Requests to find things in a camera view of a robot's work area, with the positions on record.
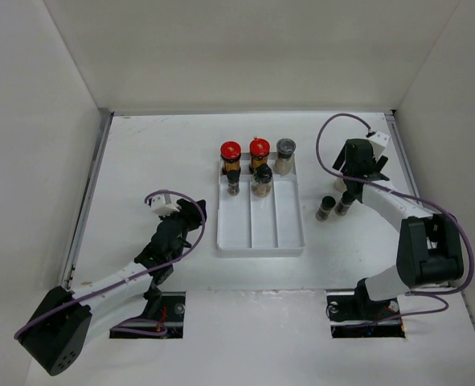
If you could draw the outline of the black-capped beige bottle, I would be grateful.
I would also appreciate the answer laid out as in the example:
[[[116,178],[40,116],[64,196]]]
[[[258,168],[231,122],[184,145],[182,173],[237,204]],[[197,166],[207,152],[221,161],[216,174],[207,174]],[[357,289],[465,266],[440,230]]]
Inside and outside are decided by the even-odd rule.
[[[342,176],[339,176],[335,179],[334,187],[337,191],[340,192],[344,192],[347,190],[346,181],[342,178]]]
[[[272,190],[272,169],[267,164],[259,165],[253,172],[252,194],[256,197],[266,197]]]

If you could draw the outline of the small black-capped pepper jar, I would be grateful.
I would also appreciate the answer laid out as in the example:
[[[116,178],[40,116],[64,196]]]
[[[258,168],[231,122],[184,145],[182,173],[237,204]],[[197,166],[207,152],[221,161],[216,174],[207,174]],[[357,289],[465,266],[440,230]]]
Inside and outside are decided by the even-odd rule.
[[[353,195],[345,191],[334,209],[335,213],[338,216],[345,216],[354,201]]]

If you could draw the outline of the small black-capped spice jar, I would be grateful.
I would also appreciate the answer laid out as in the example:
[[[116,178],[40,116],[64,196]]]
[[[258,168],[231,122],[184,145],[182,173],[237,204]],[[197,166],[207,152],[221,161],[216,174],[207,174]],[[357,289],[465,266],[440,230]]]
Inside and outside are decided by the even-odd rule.
[[[227,192],[230,196],[236,196],[240,193],[240,170],[227,172]]]

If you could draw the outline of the silver-capped spice bottle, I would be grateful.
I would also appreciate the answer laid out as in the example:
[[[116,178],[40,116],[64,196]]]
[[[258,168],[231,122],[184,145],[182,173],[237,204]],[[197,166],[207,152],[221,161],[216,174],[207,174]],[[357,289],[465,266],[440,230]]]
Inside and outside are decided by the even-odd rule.
[[[279,175],[287,175],[293,166],[293,155],[296,143],[290,138],[281,138],[276,143],[275,171]]]

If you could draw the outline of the red-capped amber sauce jar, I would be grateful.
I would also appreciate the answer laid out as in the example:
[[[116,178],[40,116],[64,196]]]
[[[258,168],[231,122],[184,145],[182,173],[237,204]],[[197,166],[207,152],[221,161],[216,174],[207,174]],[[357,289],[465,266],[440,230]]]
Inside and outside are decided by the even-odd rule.
[[[240,159],[242,155],[241,146],[238,142],[228,141],[220,146],[220,157],[223,162],[222,174],[226,175],[232,170],[241,171]]]

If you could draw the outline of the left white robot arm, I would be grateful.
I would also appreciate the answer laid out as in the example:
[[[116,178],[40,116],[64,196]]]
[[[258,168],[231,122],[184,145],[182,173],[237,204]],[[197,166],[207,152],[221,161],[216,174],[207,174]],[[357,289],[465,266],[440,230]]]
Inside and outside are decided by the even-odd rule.
[[[174,264],[196,247],[190,232],[204,232],[207,203],[179,195],[171,207],[159,205],[167,191],[145,198],[160,222],[150,242],[124,268],[92,284],[50,289],[26,325],[14,335],[49,376],[67,370],[94,337],[110,330],[129,333],[132,319],[152,320],[160,311],[159,286],[174,271]]]

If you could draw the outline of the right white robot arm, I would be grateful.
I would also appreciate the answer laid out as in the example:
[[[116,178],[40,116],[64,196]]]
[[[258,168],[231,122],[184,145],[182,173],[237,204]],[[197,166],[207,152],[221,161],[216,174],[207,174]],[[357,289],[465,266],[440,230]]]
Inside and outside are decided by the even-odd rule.
[[[464,273],[460,234],[443,214],[420,206],[414,199],[395,194],[381,173],[387,157],[376,158],[366,139],[349,139],[334,169],[342,172],[346,189],[339,209],[358,201],[383,217],[398,233],[395,264],[355,287],[352,306],[362,318],[371,318],[382,302],[423,285],[454,281]]]

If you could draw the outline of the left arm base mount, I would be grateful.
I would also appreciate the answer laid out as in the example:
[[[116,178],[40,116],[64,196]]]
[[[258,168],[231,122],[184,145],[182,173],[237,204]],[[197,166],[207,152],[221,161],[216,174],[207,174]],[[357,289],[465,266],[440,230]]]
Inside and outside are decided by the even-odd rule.
[[[165,292],[133,322],[109,332],[110,339],[182,339],[186,315],[186,292]]]

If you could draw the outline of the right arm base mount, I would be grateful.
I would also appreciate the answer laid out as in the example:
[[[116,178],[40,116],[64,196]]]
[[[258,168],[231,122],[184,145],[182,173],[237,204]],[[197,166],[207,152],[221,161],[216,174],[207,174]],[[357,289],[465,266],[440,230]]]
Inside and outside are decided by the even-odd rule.
[[[371,301],[362,282],[357,289],[327,292],[326,302],[334,339],[405,338],[398,299]]]

